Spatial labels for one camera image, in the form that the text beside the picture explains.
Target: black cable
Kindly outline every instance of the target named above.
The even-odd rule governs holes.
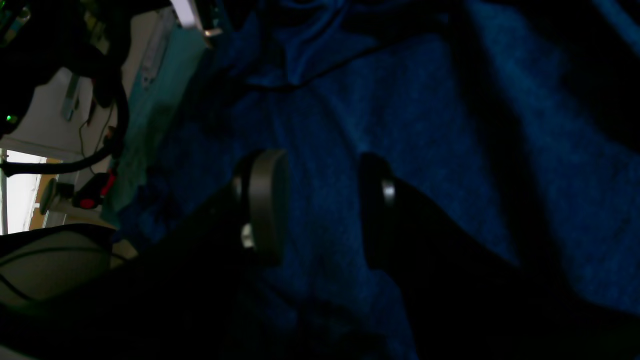
[[[26,258],[27,256],[32,256],[37,254],[46,254],[48,252],[63,252],[63,251],[99,252],[101,254],[109,254],[112,258],[116,258],[120,261],[124,261],[124,262],[128,261],[128,259],[122,255],[114,254],[112,252],[106,252],[105,250],[102,250],[102,249],[92,249],[90,247],[49,247],[46,249],[27,251],[27,252],[17,254],[16,256],[13,256],[11,258],[8,258],[7,260],[0,262],[0,268],[7,264],[13,263],[16,260]]]
[[[102,131],[100,132],[100,137],[98,138],[98,142],[95,144],[95,149],[93,150],[93,153],[95,154],[96,152],[98,152],[98,147],[100,146],[100,143],[102,142],[102,138],[104,137],[104,130],[107,128],[107,126],[109,125],[109,121],[111,121],[111,115],[113,114],[113,106],[114,104],[111,104],[111,108],[109,109],[109,116],[107,116],[107,121],[104,122],[104,125],[102,127]],[[78,128],[78,136],[80,137],[80,152],[82,154],[82,157],[84,159],[86,159],[86,154],[84,153],[84,140],[82,138],[82,128],[87,125],[87,123],[89,123],[89,119],[86,119],[82,125],[80,125],[80,128]],[[89,171],[95,175],[95,172],[93,171],[93,165],[89,167]]]
[[[102,131],[100,132],[100,138],[98,139],[98,142],[95,144],[95,149],[93,150],[94,154],[98,152],[98,147],[100,147],[100,144],[104,140],[104,130],[107,128],[107,126],[109,126],[109,121],[111,120],[111,114],[113,113],[113,106],[114,104],[111,104],[111,109],[109,109],[109,117],[107,117],[107,121],[105,121],[104,125],[102,126]]]
[[[19,260],[19,259],[22,259],[22,258],[26,258],[28,256],[37,255],[37,254],[46,254],[48,252],[63,252],[63,251],[99,252],[101,254],[109,254],[112,258],[116,258],[116,259],[118,259],[120,261],[123,261],[125,263],[129,261],[129,259],[125,258],[122,255],[114,254],[112,252],[106,252],[106,251],[104,251],[102,249],[92,249],[92,248],[89,248],[89,247],[49,247],[47,249],[39,249],[39,250],[23,252],[22,254],[17,254],[16,256],[13,256],[13,257],[1,262],[0,263],[0,268],[2,266],[8,265],[10,263],[13,263],[16,260]],[[16,288],[2,274],[0,274],[0,282],[3,283],[4,285],[6,285],[6,287],[9,288],[9,290],[11,290],[18,297],[20,297],[20,298],[22,298],[24,300],[27,300],[27,301],[33,301],[34,300],[29,295],[26,295],[25,293],[20,291],[18,288]]]
[[[6,285],[9,290],[11,290],[14,294],[20,297],[22,300],[33,301],[33,298],[29,295],[23,293],[18,288],[16,288],[9,280],[7,280],[2,274],[0,274],[0,282]]]
[[[82,139],[82,128],[89,122],[89,119],[86,119],[82,125],[80,125],[80,127],[78,128],[78,136],[80,137],[80,152],[82,153],[82,157],[84,159],[86,159],[86,155],[84,154],[84,140]],[[93,171],[93,167],[89,167],[89,171],[95,175],[95,172]]]

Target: red object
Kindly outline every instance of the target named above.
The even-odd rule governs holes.
[[[114,174],[113,169],[107,170],[107,173],[109,174],[109,179],[107,180],[107,184],[104,185],[100,191],[100,196],[106,196],[109,190],[113,187],[113,184],[116,182],[116,175]]]
[[[95,201],[93,199],[80,200],[80,207],[83,209],[93,209],[94,206],[95,206]]]

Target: cable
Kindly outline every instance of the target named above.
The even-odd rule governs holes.
[[[82,125],[80,125],[80,127],[78,128],[78,136],[80,137],[80,152],[82,153],[82,157],[84,159],[86,159],[86,155],[84,154],[84,140],[82,139],[82,128],[89,122],[89,119],[86,119]],[[93,171],[93,166],[89,167],[89,171],[95,175],[95,172]]]
[[[90,247],[49,247],[46,249],[39,249],[39,250],[33,250],[33,251],[27,251],[27,252],[23,252],[21,254],[17,254],[16,256],[13,256],[11,258],[8,258],[7,260],[4,260],[2,262],[0,262],[0,268],[13,263],[16,260],[22,259],[22,258],[26,258],[27,256],[32,256],[32,255],[37,255],[37,254],[46,254],[48,252],[63,252],[63,251],[80,251],[80,252],[99,252],[101,254],[109,254],[112,258],[116,258],[120,261],[124,261],[127,262],[128,259],[125,258],[122,255],[118,255],[118,254],[114,254],[112,252],[107,252],[105,250],[102,249],[93,249]]]
[[[112,252],[107,252],[105,250],[102,249],[92,249],[89,247],[50,247],[47,249],[40,249],[40,250],[34,250],[34,251],[27,251],[27,252],[23,252],[22,254],[18,254],[12,258],[9,258],[3,262],[0,263],[0,267],[8,265],[10,263],[13,263],[16,260],[22,259],[22,258],[26,258],[28,256],[32,256],[32,255],[37,255],[37,254],[45,254],[48,252],[63,252],[63,251],[83,251],[83,252],[96,252],[96,253],[101,253],[101,254],[109,254],[112,258],[116,258],[120,261],[123,262],[128,262],[129,259],[125,258],[122,255],[118,255],[118,254],[114,254]],[[33,298],[31,298],[29,295],[26,295],[25,293],[23,293],[22,291],[20,291],[18,288],[16,288],[9,280],[7,280],[7,278],[5,278],[2,274],[0,274],[0,282],[3,283],[7,288],[9,288],[9,290],[11,290],[14,294],[16,294],[16,296],[27,300],[27,301],[34,301]]]
[[[6,285],[9,290],[11,290],[14,294],[20,297],[22,300],[33,301],[33,298],[29,295],[23,293],[18,288],[16,288],[9,280],[7,280],[2,274],[0,274],[0,282]]]
[[[98,142],[95,144],[95,149],[93,150],[94,154],[98,152],[98,147],[100,147],[100,143],[102,143],[102,140],[104,139],[104,130],[107,128],[107,126],[109,126],[109,121],[111,120],[111,114],[113,113],[114,105],[115,104],[111,104],[111,109],[109,109],[109,117],[107,117],[107,121],[105,121],[104,125],[102,126],[102,131],[100,132],[100,138],[98,139]]]
[[[111,115],[113,114],[113,107],[115,106],[114,104],[111,104],[111,108],[109,109],[109,115],[107,116],[107,121],[104,122],[104,125],[102,126],[102,131],[100,132],[100,137],[98,138],[98,142],[95,144],[95,149],[93,150],[93,153],[95,154],[96,152],[98,152],[98,147],[100,146],[100,143],[102,142],[102,138],[104,137],[104,130],[107,128],[107,126],[109,126],[109,121],[111,121]],[[87,123],[89,123],[89,119],[86,119],[82,125],[80,125],[80,127],[78,128],[78,136],[80,137],[80,152],[82,154],[82,157],[84,159],[86,159],[86,154],[84,153],[84,140],[82,138],[82,128],[87,125]],[[93,165],[89,167],[89,171],[95,175],[95,172],[93,171]]]

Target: teal cloth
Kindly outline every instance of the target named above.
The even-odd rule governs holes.
[[[158,145],[182,99],[206,46],[198,31],[175,27],[155,81],[142,87],[138,72],[129,97],[131,122],[118,164],[118,179],[102,205],[102,219],[119,226],[118,211],[147,182],[146,169],[156,159]]]

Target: window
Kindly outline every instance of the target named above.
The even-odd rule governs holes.
[[[8,161],[15,163],[43,163],[46,158],[24,154],[17,151],[4,151]],[[1,219],[0,231],[2,234],[13,234],[29,230],[31,217],[36,207],[36,196],[40,186],[41,175],[18,174],[6,177],[0,174],[0,200]]]

